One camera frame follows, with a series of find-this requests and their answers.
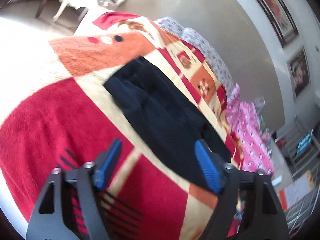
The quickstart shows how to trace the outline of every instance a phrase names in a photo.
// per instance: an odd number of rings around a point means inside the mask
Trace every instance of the framed painting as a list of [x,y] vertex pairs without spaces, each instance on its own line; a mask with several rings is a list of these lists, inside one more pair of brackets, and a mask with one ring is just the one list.
[[293,99],[296,102],[297,97],[310,85],[310,73],[304,49],[299,51],[288,63],[288,67],[291,75]]
[[282,47],[299,35],[297,27],[282,0],[257,1],[268,16]]

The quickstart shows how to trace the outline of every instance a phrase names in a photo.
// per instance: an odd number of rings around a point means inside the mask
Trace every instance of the red dot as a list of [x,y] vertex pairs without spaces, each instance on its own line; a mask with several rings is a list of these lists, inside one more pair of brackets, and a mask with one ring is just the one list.
[[99,40],[98,40],[97,38],[88,37],[87,39],[88,39],[88,41],[90,41],[90,42],[92,42],[92,43],[95,43],[95,44],[99,43]]

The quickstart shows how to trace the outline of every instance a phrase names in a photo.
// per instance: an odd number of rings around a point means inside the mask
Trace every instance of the white dot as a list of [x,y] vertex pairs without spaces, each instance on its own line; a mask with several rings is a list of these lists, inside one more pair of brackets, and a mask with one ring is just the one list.
[[101,41],[105,44],[111,45],[112,44],[112,38],[109,36],[102,36]]

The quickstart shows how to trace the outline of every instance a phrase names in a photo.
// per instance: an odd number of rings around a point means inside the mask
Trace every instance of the black dot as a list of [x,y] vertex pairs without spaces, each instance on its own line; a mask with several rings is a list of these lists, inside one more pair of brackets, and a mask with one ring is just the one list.
[[115,40],[118,41],[118,42],[121,42],[121,41],[123,41],[123,38],[121,36],[119,36],[119,35],[116,35],[115,36]]

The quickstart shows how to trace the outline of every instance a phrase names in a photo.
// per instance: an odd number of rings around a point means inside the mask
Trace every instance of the blue rubber tip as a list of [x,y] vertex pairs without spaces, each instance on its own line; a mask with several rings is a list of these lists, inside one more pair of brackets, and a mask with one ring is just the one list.
[[195,154],[203,172],[204,179],[207,182],[209,189],[215,194],[220,194],[222,186],[220,184],[220,174],[216,169],[211,158],[208,156],[207,149],[204,147],[201,141],[195,143]]

